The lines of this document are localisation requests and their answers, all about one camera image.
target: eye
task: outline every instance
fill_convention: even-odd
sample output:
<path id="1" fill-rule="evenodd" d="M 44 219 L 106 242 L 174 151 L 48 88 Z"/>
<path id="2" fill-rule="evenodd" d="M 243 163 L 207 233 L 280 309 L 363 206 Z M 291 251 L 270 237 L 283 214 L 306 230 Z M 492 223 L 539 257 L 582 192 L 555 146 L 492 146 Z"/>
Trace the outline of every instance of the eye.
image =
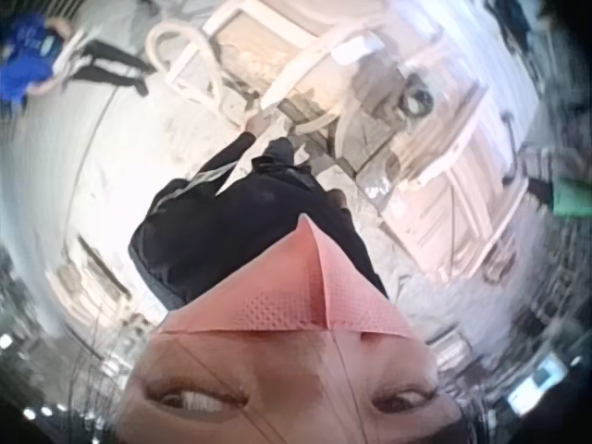
<path id="1" fill-rule="evenodd" d="M 229 407 L 223 401 L 212 396 L 186 390 L 180 393 L 168 394 L 160 400 L 160 403 L 174 409 L 199 413 L 220 413 Z"/>
<path id="2" fill-rule="evenodd" d="M 372 403 L 382 413 L 407 413 L 430 402 L 436 393 L 425 395 L 416 390 L 406 390 L 395 395 L 378 398 Z"/>

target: blue shirt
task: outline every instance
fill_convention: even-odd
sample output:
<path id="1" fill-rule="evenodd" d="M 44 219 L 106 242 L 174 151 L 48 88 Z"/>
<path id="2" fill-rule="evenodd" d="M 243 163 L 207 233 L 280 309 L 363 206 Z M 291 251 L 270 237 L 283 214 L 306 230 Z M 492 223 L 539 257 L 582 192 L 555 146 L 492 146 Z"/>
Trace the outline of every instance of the blue shirt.
<path id="1" fill-rule="evenodd" d="M 51 79 L 52 65 L 62 50 L 62 41 L 45 28 L 39 14 L 26 14 L 12 20 L 3 36 L 10 48 L 0 66 L 0 99 L 20 103 L 31 83 Z"/>

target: hand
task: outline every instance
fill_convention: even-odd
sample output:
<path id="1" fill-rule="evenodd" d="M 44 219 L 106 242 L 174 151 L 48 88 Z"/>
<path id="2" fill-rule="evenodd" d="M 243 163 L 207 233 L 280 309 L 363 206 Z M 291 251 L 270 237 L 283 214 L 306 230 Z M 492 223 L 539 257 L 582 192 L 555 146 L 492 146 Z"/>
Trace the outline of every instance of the hand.
<path id="1" fill-rule="evenodd" d="M 259 138 L 271 125 L 271 117 L 264 117 L 261 111 L 255 112 L 247 118 L 243 131 L 250 132 L 253 136 Z"/>

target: black pants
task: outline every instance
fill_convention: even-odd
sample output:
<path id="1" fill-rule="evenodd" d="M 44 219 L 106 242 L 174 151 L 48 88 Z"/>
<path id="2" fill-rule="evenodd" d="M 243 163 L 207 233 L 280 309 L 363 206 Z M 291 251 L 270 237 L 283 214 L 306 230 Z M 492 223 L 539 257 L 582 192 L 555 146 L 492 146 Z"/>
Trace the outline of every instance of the black pants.
<path id="1" fill-rule="evenodd" d="M 93 40 L 82 50 L 83 56 L 90 56 L 92 61 L 89 66 L 80 68 L 71 78 L 73 80 L 86 80 L 96 83 L 110 83 L 115 86 L 134 86 L 137 78 L 120 76 L 104 68 L 97 67 L 96 60 L 108 60 L 118 62 L 131 68 L 137 68 L 141 72 L 149 72 L 152 67 L 135 55 L 128 54 L 107 43 Z"/>

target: person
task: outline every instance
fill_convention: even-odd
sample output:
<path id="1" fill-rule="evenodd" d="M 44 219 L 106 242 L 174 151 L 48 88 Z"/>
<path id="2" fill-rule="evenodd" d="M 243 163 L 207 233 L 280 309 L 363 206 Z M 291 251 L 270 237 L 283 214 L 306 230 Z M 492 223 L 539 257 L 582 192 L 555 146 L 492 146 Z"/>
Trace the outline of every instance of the person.
<path id="1" fill-rule="evenodd" d="M 436 361 L 385 297 L 342 191 L 287 138 L 220 192 L 269 121 L 156 194 L 129 254 L 172 310 L 136 363 L 127 444 L 469 442 Z"/>
<path id="2" fill-rule="evenodd" d="M 22 104 L 27 95 L 42 95 L 70 78 L 116 86 L 134 87 L 142 97 L 148 94 L 143 76 L 154 68 L 134 55 L 98 40 L 87 42 L 71 55 L 67 68 L 54 72 L 55 62 L 74 35 L 63 18 L 44 19 L 25 14 L 12 19 L 3 36 L 0 66 L 0 100 Z M 141 72 L 138 77 L 118 75 L 98 67 L 98 60 L 118 62 Z"/>
<path id="3" fill-rule="evenodd" d="M 512 180 L 504 178 L 504 185 Z M 555 216 L 592 217 L 592 184 L 575 179 L 529 178 L 527 192 Z"/>

